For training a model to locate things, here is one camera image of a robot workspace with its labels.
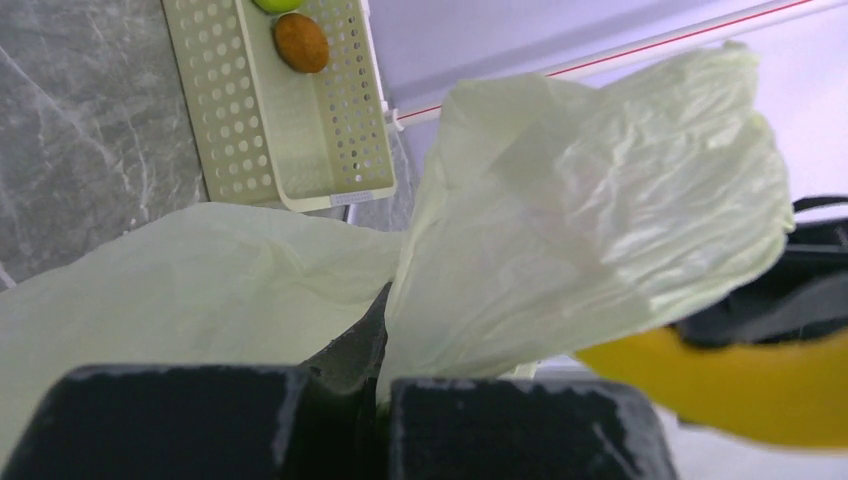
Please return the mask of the brown fake kiwi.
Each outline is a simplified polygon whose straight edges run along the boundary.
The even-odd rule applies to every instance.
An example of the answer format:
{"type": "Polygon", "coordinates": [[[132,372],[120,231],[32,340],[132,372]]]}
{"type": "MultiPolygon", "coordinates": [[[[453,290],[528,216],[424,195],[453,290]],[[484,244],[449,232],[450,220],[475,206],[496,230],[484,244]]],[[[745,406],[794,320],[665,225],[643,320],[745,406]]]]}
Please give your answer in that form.
{"type": "Polygon", "coordinates": [[[321,27],[305,15],[280,16],[273,28],[273,40],[282,60],[296,72],[318,73],[329,62],[327,37],[321,27]]]}

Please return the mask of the light green plastic bag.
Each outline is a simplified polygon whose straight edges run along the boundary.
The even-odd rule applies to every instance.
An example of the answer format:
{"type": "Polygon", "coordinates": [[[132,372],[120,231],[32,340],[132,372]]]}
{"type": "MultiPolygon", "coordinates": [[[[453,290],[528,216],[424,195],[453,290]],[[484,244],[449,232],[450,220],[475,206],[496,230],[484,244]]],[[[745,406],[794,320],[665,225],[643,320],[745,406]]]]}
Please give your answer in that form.
{"type": "Polygon", "coordinates": [[[377,400],[663,326],[781,256],[787,169],[729,43],[601,88],[536,75],[446,97],[409,227],[199,203],[1,295],[1,454],[92,364],[296,364],[390,291],[377,400]]]}

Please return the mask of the green fake pear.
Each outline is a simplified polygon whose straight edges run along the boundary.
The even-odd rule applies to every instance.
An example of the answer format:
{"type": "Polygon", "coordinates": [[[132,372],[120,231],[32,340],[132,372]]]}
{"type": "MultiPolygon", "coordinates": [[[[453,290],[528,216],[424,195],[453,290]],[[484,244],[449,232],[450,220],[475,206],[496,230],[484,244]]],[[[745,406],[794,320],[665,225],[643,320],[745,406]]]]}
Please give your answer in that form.
{"type": "Polygon", "coordinates": [[[296,11],[303,0],[254,0],[254,4],[268,14],[285,14],[296,11]]]}

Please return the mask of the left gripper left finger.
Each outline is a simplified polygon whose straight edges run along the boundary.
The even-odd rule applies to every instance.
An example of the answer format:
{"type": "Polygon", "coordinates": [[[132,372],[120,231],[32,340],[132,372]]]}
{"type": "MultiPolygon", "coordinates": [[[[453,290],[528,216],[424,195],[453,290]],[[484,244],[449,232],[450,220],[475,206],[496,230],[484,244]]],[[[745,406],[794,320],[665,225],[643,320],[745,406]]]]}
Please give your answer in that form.
{"type": "Polygon", "coordinates": [[[97,366],[42,397],[5,479],[371,479],[363,396],[291,366],[97,366]]]}

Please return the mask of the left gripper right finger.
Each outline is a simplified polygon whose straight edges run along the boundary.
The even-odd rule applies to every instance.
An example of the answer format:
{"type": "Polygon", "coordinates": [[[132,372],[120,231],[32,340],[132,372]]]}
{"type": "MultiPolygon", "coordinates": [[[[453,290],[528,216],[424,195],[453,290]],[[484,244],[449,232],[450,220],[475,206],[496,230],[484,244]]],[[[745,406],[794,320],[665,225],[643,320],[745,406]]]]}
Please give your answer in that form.
{"type": "Polygon", "coordinates": [[[675,479],[662,423],[601,380],[393,383],[390,479],[675,479]]]}

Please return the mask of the yellow fake banana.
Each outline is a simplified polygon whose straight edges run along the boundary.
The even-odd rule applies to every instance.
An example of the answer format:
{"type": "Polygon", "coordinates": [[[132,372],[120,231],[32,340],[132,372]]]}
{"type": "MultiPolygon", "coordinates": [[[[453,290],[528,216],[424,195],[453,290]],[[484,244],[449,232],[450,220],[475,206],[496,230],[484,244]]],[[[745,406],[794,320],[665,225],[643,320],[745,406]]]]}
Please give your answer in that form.
{"type": "Polygon", "coordinates": [[[847,447],[847,333],[697,349],[670,327],[577,352],[596,374],[640,389],[687,421],[782,447],[847,447]]]}

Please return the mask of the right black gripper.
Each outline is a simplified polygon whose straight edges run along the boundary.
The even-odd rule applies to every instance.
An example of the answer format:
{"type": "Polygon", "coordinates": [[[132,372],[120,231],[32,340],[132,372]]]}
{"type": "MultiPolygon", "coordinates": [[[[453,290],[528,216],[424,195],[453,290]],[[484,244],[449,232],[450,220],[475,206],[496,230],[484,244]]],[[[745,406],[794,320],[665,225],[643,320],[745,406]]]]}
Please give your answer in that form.
{"type": "Polygon", "coordinates": [[[671,326],[701,349],[823,339],[847,331],[847,218],[799,223],[766,273],[671,326]]]}

